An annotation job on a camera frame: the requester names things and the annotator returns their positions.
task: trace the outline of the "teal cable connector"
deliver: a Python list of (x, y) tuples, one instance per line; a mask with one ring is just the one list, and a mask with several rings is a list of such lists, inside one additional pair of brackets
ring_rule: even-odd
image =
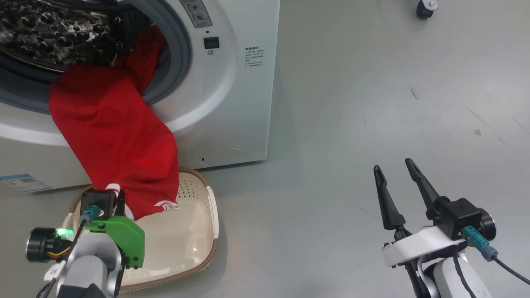
[(87, 210), (81, 214), (80, 221), (86, 220), (86, 224), (90, 224), (93, 220), (99, 217), (100, 209), (97, 205), (90, 206)]
[(492, 258), (499, 254), (495, 248), (490, 246), (490, 242), (470, 225), (462, 229), (462, 238), (478, 249), (488, 262), (493, 261)]

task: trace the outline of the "blue sticker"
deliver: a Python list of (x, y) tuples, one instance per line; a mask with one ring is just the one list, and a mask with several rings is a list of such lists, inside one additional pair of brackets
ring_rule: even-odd
[(0, 181), (4, 181), (21, 192), (34, 192), (51, 189), (51, 187), (48, 185), (40, 182), (28, 174), (2, 176), (0, 177)]

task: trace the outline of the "red cloth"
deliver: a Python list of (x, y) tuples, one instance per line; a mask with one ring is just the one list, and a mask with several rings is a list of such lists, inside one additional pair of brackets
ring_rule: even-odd
[(151, 27), (115, 67), (73, 65), (50, 87), (51, 116), (94, 187), (119, 184), (135, 220), (176, 207), (175, 139), (139, 94), (165, 44)]

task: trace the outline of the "washing machine drum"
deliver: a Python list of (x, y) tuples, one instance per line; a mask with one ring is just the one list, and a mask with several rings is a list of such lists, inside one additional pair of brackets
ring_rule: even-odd
[(147, 104), (173, 92), (191, 63), (186, 28), (163, 0), (0, 0), (0, 19), (0, 101), (39, 113), (49, 113), (49, 85), (69, 66), (110, 66), (153, 23), (168, 47)]

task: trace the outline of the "white plastic basket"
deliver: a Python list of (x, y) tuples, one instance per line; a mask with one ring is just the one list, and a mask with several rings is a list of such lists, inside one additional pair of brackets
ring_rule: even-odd
[[(219, 219), (215, 196), (197, 171), (180, 169), (179, 209), (136, 221), (145, 231), (143, 268), (127, 269), (121, 292), (176, 282), (205, 269), (217, 250)], [(63, 227), (77, 231), (81, 197), (77, 197)]]

